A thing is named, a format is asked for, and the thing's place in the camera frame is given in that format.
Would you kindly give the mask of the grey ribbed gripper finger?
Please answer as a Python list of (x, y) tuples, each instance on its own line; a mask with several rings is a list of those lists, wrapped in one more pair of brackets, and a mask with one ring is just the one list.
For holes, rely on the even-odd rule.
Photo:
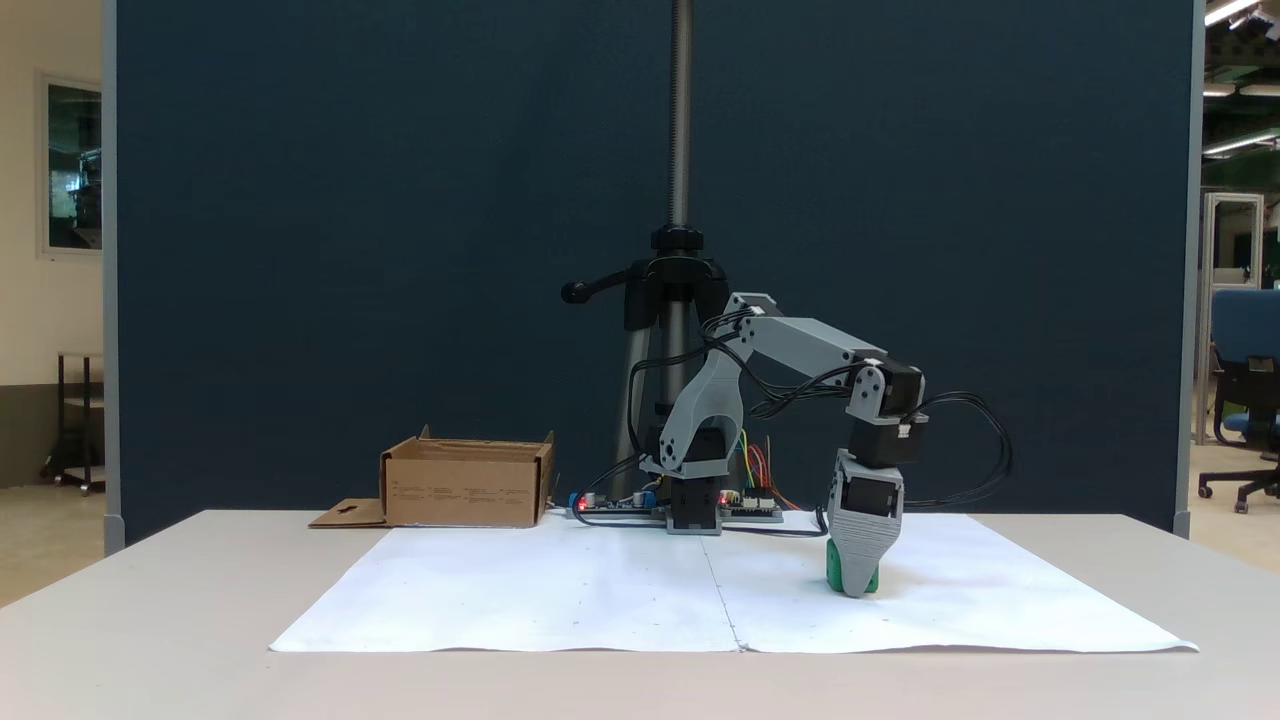
[(837, 512), (829, 520), (829, 588), (859, 598), (879, 588), (881, 561), (901, 534), (901, 518)]

